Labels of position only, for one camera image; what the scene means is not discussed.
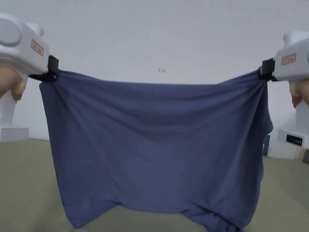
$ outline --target blue cloth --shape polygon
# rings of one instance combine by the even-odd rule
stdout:
[[[272,130],[259,70],[219,84],[140,84],[61,71],[41,83],[62,204],[75,228],[113,207],[181,213],[208,232],[253,217]]]

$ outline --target human hand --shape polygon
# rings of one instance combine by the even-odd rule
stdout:
[[[11,90],[12,96],[19,101],[26,88],[23,78],[11,68],[0,67],[0,97]]]
[[[304,100],[309,105],[309,80],[304,80],[290,87],[294,108]]]

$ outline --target white wall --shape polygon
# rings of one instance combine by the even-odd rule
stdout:
[[[257,69],[285,32],[309,31],[308,9],[304,0],[0,0],[0,11],[45,29],[61,69],[158,83],[216,83]],[[47,139],[38,84],[29,80],[14,122]],[[287,83],[269,83],[269,110],[275,127],[293,114]]]

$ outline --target white device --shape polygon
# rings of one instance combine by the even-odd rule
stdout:
[[[264,71],[272,75],[274,80],[288,81],[290,86],[293,86],[309,79],[309,32],[286,33],[283,41],[284,47],[273,59],[266,61],[269,65]],[[309,149],[309,106],[303,100],[296,107],[295,129],[279,130],[278,140]]]
[[[39,25],[0,12],[0,66],[12,68],[25,82],[29,75],[47,73],[49,47],[43,34]],[[0,142],[28,139],[28,128],[12,124],[15,104],[11,91],[0,97]]]

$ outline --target orange label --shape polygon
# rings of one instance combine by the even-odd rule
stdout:
[[[296,61],[296,53],[282,57],[281,65],[287,65]]]
[[[44,55],[44,48],[41,45],[39,45],[35,40],[31,40],[31,48],[41,56]]]

